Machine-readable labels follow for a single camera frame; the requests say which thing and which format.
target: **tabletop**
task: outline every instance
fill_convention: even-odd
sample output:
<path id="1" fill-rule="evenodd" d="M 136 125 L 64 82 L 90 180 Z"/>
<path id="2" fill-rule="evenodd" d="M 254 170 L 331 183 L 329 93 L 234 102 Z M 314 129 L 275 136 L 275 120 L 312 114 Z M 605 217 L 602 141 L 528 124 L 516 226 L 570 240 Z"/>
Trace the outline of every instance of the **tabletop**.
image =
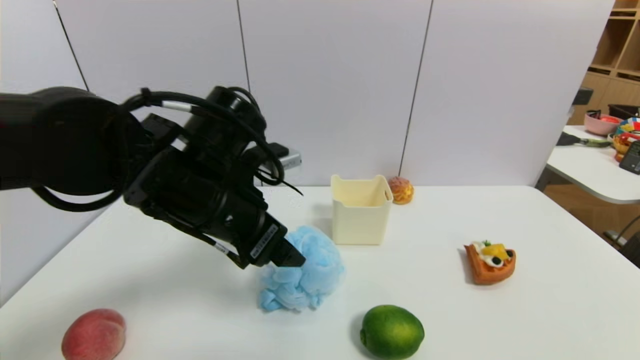
<path id="1" fill-rule="evenodd" d="M 565 133 L 579 138 L 605 139 L 585 131 L 584 126 L 565 126 Z M 640 202 L 640 177 L 621 169 L 612 147 L 556 146 L 547 168 L 592 195 L 614 204 Z"/>
<path id="2" fill-rule="evenodd" d="M 330 235 L 330 189 L 301 190 L 262 188 L 290 229 Z M 513 276 L 472 283 L 463 246 L 481 240 L 516 250 Z M 319 309 L 264 313 L 260 269 L 120 200 L 0 308 L 2 358 L 62 359 L 67 327 L 108 307 L 127 321 L 117 360 L 367 359 L 358 332 L 380 304 L 422 321 L 412 359 L 640 357 L 640 270 L 533 188 L 418 186 L 382 245 L 339 249 L 344 283 Z"/>

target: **waffle toy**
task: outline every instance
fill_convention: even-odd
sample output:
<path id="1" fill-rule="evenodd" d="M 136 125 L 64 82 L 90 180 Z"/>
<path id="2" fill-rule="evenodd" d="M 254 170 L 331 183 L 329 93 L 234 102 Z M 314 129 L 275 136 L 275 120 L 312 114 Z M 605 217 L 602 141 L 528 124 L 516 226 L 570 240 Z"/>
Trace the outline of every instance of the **waffle toy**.
<path id="1" fill-rule="evenodd" d="M 516 268 L 516 252 L 505 249 L 503 244 L 474 241 L 469 246 L 465 245 L 465 250 L 474 282 L 478 285 L 501 282 L 511 276 Z"/>

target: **blue bath sponge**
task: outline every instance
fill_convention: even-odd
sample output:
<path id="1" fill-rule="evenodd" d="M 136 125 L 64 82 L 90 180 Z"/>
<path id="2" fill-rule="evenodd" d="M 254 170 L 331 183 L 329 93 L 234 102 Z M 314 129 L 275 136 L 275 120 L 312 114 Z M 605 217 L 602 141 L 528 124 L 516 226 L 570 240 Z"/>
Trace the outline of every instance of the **blue bath sponge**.
<path id="1" fill-rule="evenodd" d="M 340 252 L 327 235 L 310 226 L 287 234 L 287 240 L 307 261 L 299 268 L 265 266 L 260 275 L 260 307 L 266 311 L 315 309 L 340 284 L 344 274 Z"/>

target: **wooden floor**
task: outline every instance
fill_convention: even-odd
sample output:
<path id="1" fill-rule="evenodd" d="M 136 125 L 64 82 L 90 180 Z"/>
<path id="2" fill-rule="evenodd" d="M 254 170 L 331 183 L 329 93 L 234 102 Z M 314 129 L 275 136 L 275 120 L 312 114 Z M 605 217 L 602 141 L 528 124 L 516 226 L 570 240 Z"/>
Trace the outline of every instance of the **wooden floor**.
<path id="1" fill-rule="evenodd" d="M 545 189 L 545 195 L 610 244 L 611 242 L 604 236 L 605 231 L 620 232 L 633 218 L 640 215 L 640 205 L 611 204 L 581 190 L 574 184 L 549 185 Z M 640 220 L 624 236 L 629 238 L 637 231 L 640 231 Z"/>

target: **green lime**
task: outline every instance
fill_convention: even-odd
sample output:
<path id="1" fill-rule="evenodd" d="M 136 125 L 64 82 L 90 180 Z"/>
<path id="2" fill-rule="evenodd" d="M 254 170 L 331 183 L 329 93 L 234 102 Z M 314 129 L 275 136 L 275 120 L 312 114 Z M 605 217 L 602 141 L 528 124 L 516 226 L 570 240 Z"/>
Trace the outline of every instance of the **green lime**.
<path id="1" fill-rule="evenodd" d="M 406 359 L 418 351 L 423 339 L 420 320 L 401 307 L 376 306 L 362 320 L 360 341 L 381 359 Z"/>

